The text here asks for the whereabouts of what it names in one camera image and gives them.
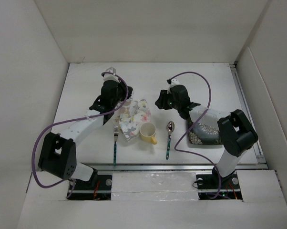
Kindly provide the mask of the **black square floral plate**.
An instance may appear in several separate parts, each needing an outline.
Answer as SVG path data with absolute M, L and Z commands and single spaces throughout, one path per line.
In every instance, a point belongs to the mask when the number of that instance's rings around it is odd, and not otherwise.
M 189 143 L 193 145 L 217 146 L 223 141 L 217 127 L 208 125 L 203 118 L 187 134 Z

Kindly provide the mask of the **animal print cloth placemat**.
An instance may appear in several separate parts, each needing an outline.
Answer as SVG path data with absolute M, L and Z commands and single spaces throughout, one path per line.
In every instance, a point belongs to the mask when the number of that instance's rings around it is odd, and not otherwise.
M 127 99 L 123 106 L 115 112 L 113 124 L 122 131 L 126 141 L 139 135 L 140 127 L 151 121 L 151 111 L 145 98 Z

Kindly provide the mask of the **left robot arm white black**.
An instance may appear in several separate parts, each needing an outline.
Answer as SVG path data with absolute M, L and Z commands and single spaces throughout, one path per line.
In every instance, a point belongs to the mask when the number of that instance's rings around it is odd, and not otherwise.
M 77 179 L 86 189 L 97 185 L 96 169 L 77 161 L 76 147 L 94 130 L 103 126 L 113 110 L 125 98 L 130 98 L 133 88 L 122 82 L 108 80 L 83 120 L 76 121 L 60 133 L 44 137 L 38 166 L 62 180 Z

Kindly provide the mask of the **yellow ceramic mug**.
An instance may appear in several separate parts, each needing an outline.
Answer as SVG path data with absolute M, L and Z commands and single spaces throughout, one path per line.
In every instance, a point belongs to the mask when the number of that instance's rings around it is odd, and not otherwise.
M 156 138 L 156 128 L 152 123 L 144 123 L 140 127 L 140 136 L 141 139 L 145 142 L 157 144 Z

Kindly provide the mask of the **fork with teal handle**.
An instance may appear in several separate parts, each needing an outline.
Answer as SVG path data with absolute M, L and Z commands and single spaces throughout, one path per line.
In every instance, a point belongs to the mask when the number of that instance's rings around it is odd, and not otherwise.
M 113 165 L 116 166 L 117 163 L 117 140 L 119 137 L 119 127 L 113 127 L 113 136 L 114 136 L 114 148 L 113 148 Z

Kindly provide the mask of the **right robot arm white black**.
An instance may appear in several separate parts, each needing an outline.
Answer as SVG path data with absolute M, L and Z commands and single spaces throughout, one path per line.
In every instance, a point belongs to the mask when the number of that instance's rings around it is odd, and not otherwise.
M 198 139 L 211 136 L 224 146 L 211 176 L 217 188 L 228 183 L 242 156 L 258 141 L 255 129 L 242 110 L 226 113 L 191 102 L 186 87 L 181 84 L 161 90 L 155 105 L 163 110 L 177 110 L 182 119 L 191 123 L 190 129 L 199 125 L 201 130 L 195 133 Z

